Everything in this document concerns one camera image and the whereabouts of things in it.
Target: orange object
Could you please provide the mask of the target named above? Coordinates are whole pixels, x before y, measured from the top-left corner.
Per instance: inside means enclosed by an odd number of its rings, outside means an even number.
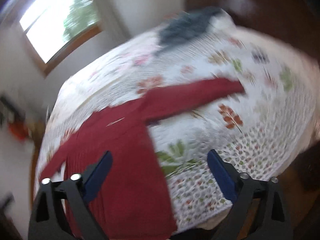
[[[22,121],[14,121],[8,125],[9,131],[19,141],[24,141],[29,136],[28,128]]]

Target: blue gripper pad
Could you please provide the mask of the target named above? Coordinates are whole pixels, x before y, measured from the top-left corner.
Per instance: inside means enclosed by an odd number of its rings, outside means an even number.
[[[91,165],[84,172],[82,198],[86,203],[89,203],[97,197],[97,194],[111,169],[112,162],[113,158],[111,152],[107,151],[97,164]]]
[[[208,153],[207,162],[224,197],[232,203],[235,203],[238,199],[235,182],[236,176],[238,175],[236,169],[230,163],[224,163],[215,150],[211,150]]]

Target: metal screw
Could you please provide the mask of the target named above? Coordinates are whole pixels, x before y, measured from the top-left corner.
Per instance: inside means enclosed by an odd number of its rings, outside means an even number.
[[[273,183],[278,183],[278,178],[272,177],[272,178],[270,179],[270,181],[273,182]]]
[[[241,179],[248,179],[249,178],[249,174],[245,173],[245,172],[242,172],[242,173],[240,173],[240,178]]]
[[[72,179],[72,180],[78,180],[78,179],[80,179],[80,178],[81,178],[81,174],[79,174],[79,173],[73,174],[73,175],[70,177],[70,179]]]
[[[45,178],[41,181],[43,185],[48,184],[51,180],[49,178]]]

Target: red leaf print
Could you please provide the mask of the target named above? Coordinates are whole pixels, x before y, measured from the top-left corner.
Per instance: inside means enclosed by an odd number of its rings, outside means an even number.
[[[239,115],[236,115],[236,116],[234,117],[234,119],[235,119],[235,122],[236,122],[237,124],[243,125],[243,122],[242,122],[242,120],[240,119]]]
[[[234,38],[229,38],[228,41],[232,43],[233,45],[238,46],[239,48],[242,48],[244,45],[240,40],[234,39]]]
[[[230,116],[225,116],[223,120],[225,120],[226,122],[232,122],[232,118]]]
[[[227,123],[226,127],[228,129],[233,129],[235,126],[240,130],[239,126],[243,125],[243,122],[239,115],[237,115],[229,106],[225,106],[224,104],[219,106],[218,112],[223,116],[223,120]]]
[[[147,89],[146,88],[141,88],[141,89],[139,89],[138,91],[137,91],[137,94],[143,94],[144,92],[146,92],[147,91]]]
[[[135,59],[134,64],[140,66],[140,65],[146,63],[148,61],[148,59],[149,59],[149,55],[142,55],[142,56],[137,57]]]
[[[147,90],[149,90],[151,88],[155,88],[155,87],[161,86],[162,83],[163,83],[163,78],[160,75],[144,79],[144,80],[138,82],[139,89],[137,90],[136,93],[137,94],[143,94],[143,93],[147,92]]]
[[[228,129],[233,129],[236,125],[234,123],[227,124],[226,127]]]
[[[224,104],[220,105],[219,108],[220,108],[221,110],[224,110],[224,111],[227,110],[227,107],[226,107]]]
[[[64,144],[69,139],[70,135],[73,134],[74,132],[75,132],[75,129],[67,129],[60,140],[60,145]]]
[[[184,66],[181,68],[180,72],[182,74],[188,74],[193,72],[193,67],[192,66]]]

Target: shirt sleeve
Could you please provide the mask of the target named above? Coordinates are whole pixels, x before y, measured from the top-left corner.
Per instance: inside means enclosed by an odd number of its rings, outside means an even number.
[[[51,178],[61,168],[68,157],[68,152],[68,144],[63,144],[59,147],[58,151],[42,170],[39,182],[44,178]]]
[[[190,111],[218,98],[233,93],[242,93],[240,81],[226,78],[201,80],[186,85],[176,85],[149,90],[138,107],[138,114],[145,122],[168,118]]]

